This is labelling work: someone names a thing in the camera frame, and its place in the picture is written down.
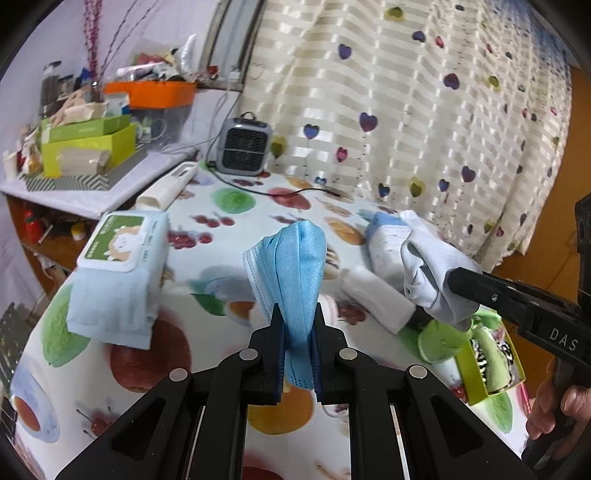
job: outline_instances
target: orange tray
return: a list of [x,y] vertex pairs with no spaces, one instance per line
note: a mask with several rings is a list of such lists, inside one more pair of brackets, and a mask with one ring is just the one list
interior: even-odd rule
[[174,108],[193,104],[197,87],[186,82],[112,82],[105,93],[128,93],[130,108]]

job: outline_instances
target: blue face mask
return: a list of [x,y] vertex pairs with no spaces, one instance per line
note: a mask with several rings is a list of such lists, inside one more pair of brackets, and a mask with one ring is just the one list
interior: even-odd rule
[[314,388],[311,331],[326,259],[324,232],[309,220],[266,236],[244,253],[244,265],[269,324],[279,304],[287,329],[285,375],[296,387]]

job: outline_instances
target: red bottle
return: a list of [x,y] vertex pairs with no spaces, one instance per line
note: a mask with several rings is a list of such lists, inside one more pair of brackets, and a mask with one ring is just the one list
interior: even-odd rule
[[25,210],[25,232],[27,240],[32,244],[36,244],[43,236],[43,224],[32,210]]

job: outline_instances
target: finger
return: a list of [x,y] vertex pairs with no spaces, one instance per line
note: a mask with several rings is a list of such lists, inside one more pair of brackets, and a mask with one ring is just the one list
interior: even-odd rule
[[540,404],[541,410],[544,413],[554,413],[559,401],[560,399],[552,384],[552,377],[546,377],[538,387],[538,391],[535,395],[535,402]]
[[572,385],[562,398],[561,408],[567,417],[587,423],[591,420],[591,390]]
[[542,410],[541,402],[536,398],[534,406],[531,409],[529,418],[530,423],[537,426],[543,433],[550,433],[554,429],[556,423],[554,419],[554,412],[546,413]]
[[546,373],[548,375],[554,375],[554,372],[556,371],[556,357],[552,357],[552,360],[550,360],[548,362],[548,365],[546,365]]
[[588,422],[586,421],[580,421],[574,425],[573,431],[570,432],[570,435],[565,438],[560,447],[558,447],[558,450],[556,450],[554,455],[552,455],[552,458],[554,460],[562,460],[570,452],[573,451],[574,446],[577,445],[577,442],[579,441],[581,435],[585,431],[587,424]]
[[532,440],[537,440],[538,438],[540,438],[540,435],[542,435],[542,429],[540,427],[538,427],[532,420],[531,418],[528,419],[528,421],[525,423],[525,429],[527,430],[527,433],[529,434],[530,438]]

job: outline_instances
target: yellow box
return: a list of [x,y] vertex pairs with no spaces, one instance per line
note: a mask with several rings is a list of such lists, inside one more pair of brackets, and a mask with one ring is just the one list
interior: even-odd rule
[[[503,391],[510,390],[511,388],[516,387],[517,385],[525,381],[525,373],[523,371],[523,366],[519,361],[519,357],[517,356],[517,350],[515,350],[515,346],[511,341],[509,332],[507,332],[506,330],[505,341],[511,347],[511,351],[513,353],[513,366],[515,367],[517,374],[514,375],[513,382],[511,382],[511,385]],[[478,363],[476,362],[476,358],[474,357],[474,351],[472,350],[470,342],[466,342],[462,345],[460,353],[456,355],[456,363],[460,371],[460,375],[462,376],[462,381],[464,382],[466,396],[468,397],[468,405],[476,405],[477,403],[480,403],[482,400],[486,400],[489,397],[494,397],[495,395],[503,393],[503,391],[494,393],[492,395],[488,393],[486,385],[484,384],[484,382],[482,381],[482,377],[480,376],[480,369],[478,368]]]
[[130,125],[123,130],[102,137],[78,138],[43,144],[41,154],[43,155],[43,171],[46,177],[61,177],[60,164],[57,156],[64,148],[95,148],[97,150],[109,150],[108,169],[115,168],[122,164],[135,152],[135,125]]

